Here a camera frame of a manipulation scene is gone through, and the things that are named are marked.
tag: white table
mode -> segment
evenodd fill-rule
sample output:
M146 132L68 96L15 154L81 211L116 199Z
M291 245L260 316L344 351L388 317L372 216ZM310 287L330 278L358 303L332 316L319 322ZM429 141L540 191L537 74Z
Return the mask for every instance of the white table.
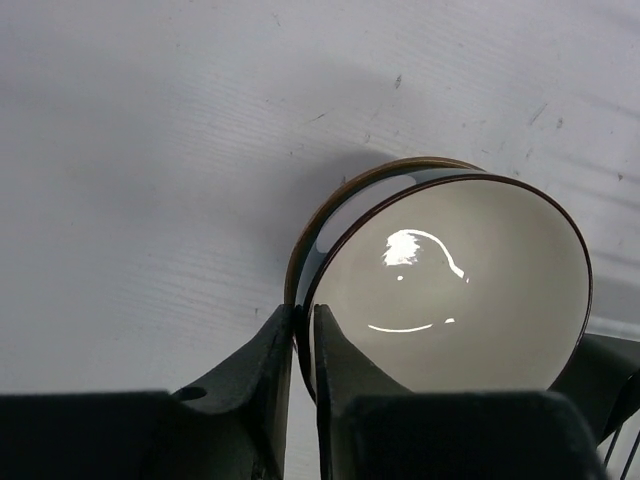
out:
M640 4L615 3L4 0L0 392L188 383L280 303L343 177L420 154L555 197L589 328L640 339ZM318 478L294 375L287 477Z

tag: glossy ceramic surface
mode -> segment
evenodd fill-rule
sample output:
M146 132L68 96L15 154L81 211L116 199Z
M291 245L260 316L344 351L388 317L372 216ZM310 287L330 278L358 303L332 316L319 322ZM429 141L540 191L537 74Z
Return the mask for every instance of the glossy ceramic surface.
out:
M583 332L591 267L568 215L490 174L412 187L336 245L306 307L418 392L547 389ZM313 346L313 318L309 323ZM310 381L315 385L313 362Z
M428 172L453 168L482 171L479 167L460 160L414 157L385 163L342 185L313 214L296 242L287 267L285 303L301 303L304 300L309 282L326 256L328 243L333 239L337 240L339 232L346 231L360 215L402 189L424 182L424 175L428 175ZM327 224L330 225L328 230L325 229ZM316 239L321 230L326 231L317 246ZM304 286L299 288L303 269Z

